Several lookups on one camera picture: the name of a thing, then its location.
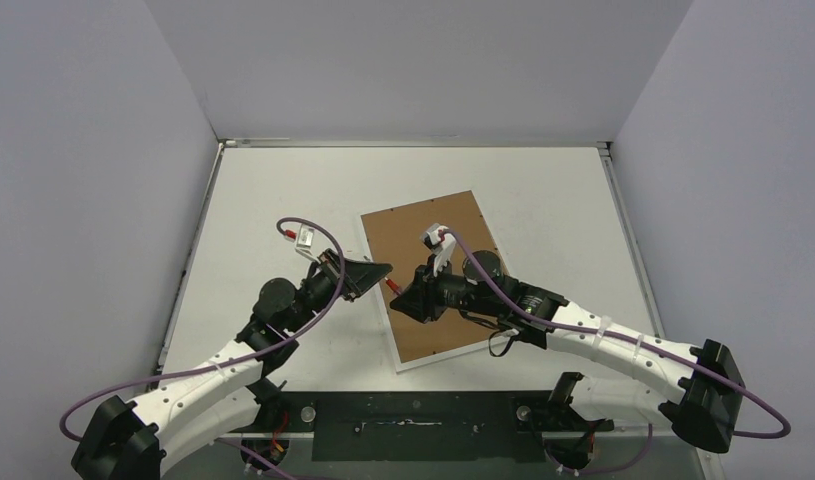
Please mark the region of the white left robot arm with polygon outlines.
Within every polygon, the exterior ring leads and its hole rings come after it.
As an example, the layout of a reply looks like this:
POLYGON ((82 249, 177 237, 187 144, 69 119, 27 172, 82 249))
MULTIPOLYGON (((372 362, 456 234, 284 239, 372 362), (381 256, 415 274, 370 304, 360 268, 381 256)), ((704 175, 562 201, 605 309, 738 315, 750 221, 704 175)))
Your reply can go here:
POLYGON ((265 431, 287 419, 281 389, 269 380, 298 347, 293 334, 339 298, 352 302, 393 267, 342 260, 325 250, 299 285, 266 282, 249 322, 196 374, 124 401, 113 396, 95 410, 71 466, 83 479, 158 479, 214 439, 251 425, 265 431))

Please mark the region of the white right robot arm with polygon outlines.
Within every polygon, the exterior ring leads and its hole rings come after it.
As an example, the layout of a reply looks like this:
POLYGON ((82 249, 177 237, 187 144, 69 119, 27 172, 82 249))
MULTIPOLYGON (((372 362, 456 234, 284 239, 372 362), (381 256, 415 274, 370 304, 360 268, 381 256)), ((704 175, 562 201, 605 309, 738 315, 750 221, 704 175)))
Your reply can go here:
POLYGON ((628 420, 668 426, 685 442, 729 451, 744 381, 729 348, 663 340, 591 313, 560 294, 505 274, 493 252, 481 250, 454 274, 435 259, 390 301, 393 311, 420 323, 449 309, 468 320, 495 319, 513 341, 586 358, 625 375, 623 381, 579 375, 548 402, 551 421, 571 429, 586 420, 628 420))

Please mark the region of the blue red screwdriver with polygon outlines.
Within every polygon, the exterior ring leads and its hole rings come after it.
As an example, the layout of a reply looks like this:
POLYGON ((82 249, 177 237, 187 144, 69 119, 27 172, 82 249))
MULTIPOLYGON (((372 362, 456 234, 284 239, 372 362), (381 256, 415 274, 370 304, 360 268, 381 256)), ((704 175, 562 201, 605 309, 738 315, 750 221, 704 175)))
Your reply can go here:
POLYGON ((399 285, 398 285, 396 282, 394 282, 394 281, 393 281, 392 279, 390 279, 389 277, 386 277, 386 278, 384 279, 384 281, 385 281, 385 284, 387 285, 387 287, 388 287, 388 288, 389 288, 389 289, 390 289, 390 290, 391 290, 391 291, 392 291, 392 292, 393 292, 395 295, 400 295, 400 294, 401 294, 402 290, 401 290, 401 288, 399 287, 399 285))

